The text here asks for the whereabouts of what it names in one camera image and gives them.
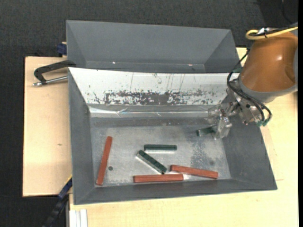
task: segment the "wooden table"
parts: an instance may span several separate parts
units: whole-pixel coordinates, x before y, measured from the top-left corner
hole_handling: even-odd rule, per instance
[[[37,82],[35,68],[65,59],[26,57],[24,197],[58,194],[71,174],[67,83],[32,87]],[[48,76],[65,73],[63,70]],[[297,226],[296,94],[276,98],[267,106],[273,119],[261,130],[278,190],[90,205],[73,205],[70,194],[70,209],[87,209],[90,227]]]

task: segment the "wooden block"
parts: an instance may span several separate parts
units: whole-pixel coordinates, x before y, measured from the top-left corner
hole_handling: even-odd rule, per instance
[[[110,152],[110,147],[112,145],[112,141],[113,141],[113,137],[108,136],[106,138],[106,142],[105,142],[105,146],[104,146],[104,150],[103,150],[103,156],[102,156],[101,163],[100,163],[98,178],[96,181],[97,185],[103,184],[105,171],[106,171],[106,167],[107,167],[107,160],[109,157],[109,152]]]
[[[136,175],[134,183],[177,182],[183,181],[183,174]]]
[[[210,177],[210,178],[214,178],[214,179],[218,178],[218,172],[197,169],[197,168],[192,168],[192,167],[171,165],[170,170],[174,171],[174,172],[188,174],[188,175]]]

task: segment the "red wooden block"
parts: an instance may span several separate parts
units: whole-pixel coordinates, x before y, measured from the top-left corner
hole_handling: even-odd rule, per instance
[[[106,167],[107,167],[107,160],[109,157],[109,152],[110,152],[110,147],[112,145],[112,141],[113,141],[113,137],[108,136],[106,138],[106,142],[105,142],[105,146],[104,146],[104,150],[103,150],[103,156],[102,156],[101,163],[100,163],[98,178],[96,181],[97,185],[103,184],[105,171],[106,171]]]
[[[208,170],[197,169],[197,168],[186,167],[186,166],[177,166],[177,165],[171,165],[170,170],[174,172],[180,172],[183,174],[210,177],[214,179],[217,179],[219,175],[218,172],[214,172],[214,171],[208,171]]]
[[[183,174],[136,175],[134,183],[177,182],[183,181]]]

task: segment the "wire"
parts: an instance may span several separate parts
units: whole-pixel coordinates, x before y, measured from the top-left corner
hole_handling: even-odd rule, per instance
[[[241,63],[242,60],[244,60],[244,58],[249,54],[250,52],[250,49],[247,48],[247,52],[245,53],[245,55],[238,61],[238,63],[235,65],[234,69],[236,67],[238,67]],[[261,114],[261,123],[265,126],[269,120],[272,118],[272,113],[271,111],[269,110],[269,108],[267,108],[262,102],[259,102],[258,100],[256,100],[255,98],[249,96],[248,94],[244,93],[241,89],[237,89],[235,88],[233,85],[231,85],[231,76],[232,74],[234,73],[234,70],[232,70],[229,74],[228,74],[228,77],[227,77],[227,86],[234,92],[236,93],[238,96],[246,99],[247,101],[251,102],[257,109],[258,111],[260,112]],[[267,119],[265,119],[265,116],[264,116],[264,112],[263,110],[266,110],[268,112],[268,117]]]
[[[262,35],[257,35],[258,30],[252,29],[246,33],[245,37],[249,40],[260,40],[260,39],[265,39],[265,38],[268,39],[268,38],[271,38],[271,37],[274,37],[277,35],[282,35],[284,33],[296,30],[296,29],[299,29],[299,26],[295,26],[295,27],[291,27],[291,28],[287,28],[287,29],[283,29],[283,30],[277,29],[276,30],[277,32],[275,32],[275,30],[274,30],[274,32],[269,32],[269,33],[262,34]]]

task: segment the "black carpet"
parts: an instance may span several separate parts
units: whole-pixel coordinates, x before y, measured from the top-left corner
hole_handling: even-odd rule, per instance
[[[23,57],[58,56],[66,19],[228,28],[237,46],[249,46],[247,30],[298,20],[298,0],[281,1],[0,0],[0,226],[41,226],[56,202],[21,197]]]

